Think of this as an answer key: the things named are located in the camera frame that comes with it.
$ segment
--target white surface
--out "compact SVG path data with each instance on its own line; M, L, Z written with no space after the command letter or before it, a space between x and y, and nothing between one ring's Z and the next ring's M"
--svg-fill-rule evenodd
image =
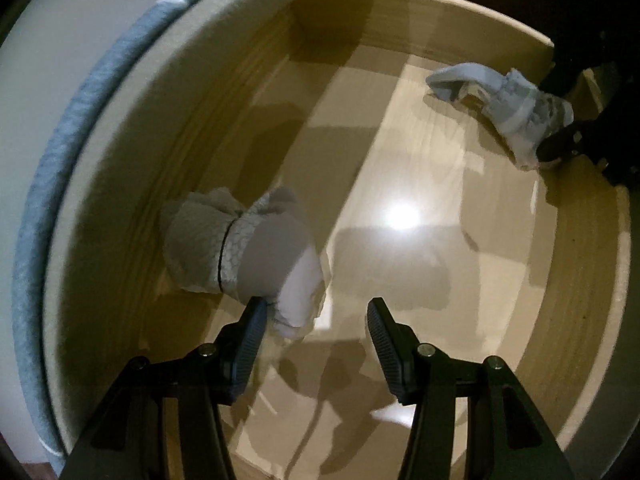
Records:
M11 327L17 232L38 160L100 56L156 0L33 0L0 46L0 432L21 462L46 459L20 390Z

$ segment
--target black elastic band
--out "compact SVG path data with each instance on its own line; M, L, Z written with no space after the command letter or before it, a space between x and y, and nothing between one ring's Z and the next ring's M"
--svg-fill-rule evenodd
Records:
M225 250L225 244L226 244L226 237L229 236L229 231L231 231L231 228L233 227L233 224L236 223L236 221L239 219L240 217L236 217L234 218L231 223L226 227L226 232L225 232L225 237L222 238L222 247L220 247L220 257L218 258L218 286L220 288L220 292L224 292L224 290L222 290L222 253Z

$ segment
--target textured white fabric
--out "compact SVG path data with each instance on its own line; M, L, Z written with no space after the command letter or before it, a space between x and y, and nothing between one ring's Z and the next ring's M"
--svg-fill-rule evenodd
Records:
M503 76L478 63L461 63L436 70L427 84L445 101L467 95L480 99L482 113L504 137L523 170L539 166L536 149L543 139L574 121L567 101L541 92L516 69Z
M308 325L322 273L291 190L279 187L247 210L224 187L189 193L165 204L161 225L166 266L180 288L224 292L244 304L264 297L287 338Z

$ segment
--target blue padded trim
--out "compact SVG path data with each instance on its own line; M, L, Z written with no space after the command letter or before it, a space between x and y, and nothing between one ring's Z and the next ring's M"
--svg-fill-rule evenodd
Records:
M158 0L102 56L74 95L40 159L18 233L12 285L15 354L36 431L55 471L66 451L51 407L42 347L50 242L78 156L102 110L155 40L198 0Z

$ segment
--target rolled white cloth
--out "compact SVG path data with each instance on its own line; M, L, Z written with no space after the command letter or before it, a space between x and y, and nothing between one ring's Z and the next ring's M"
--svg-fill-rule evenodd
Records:
M274 306L274 325L287 338L301 330L323 292L320 260L292 190L274 189L249 209L227 188L189 193L161 211L164 260L180 288L224 292L247 304L261 296Z
M507 75L478 63L461 63L427 77L443 101L473 95L484 103L482 114L494 124L523 170L539 167L536 149L543 139L574 122L569 102L546 94L516 69Z

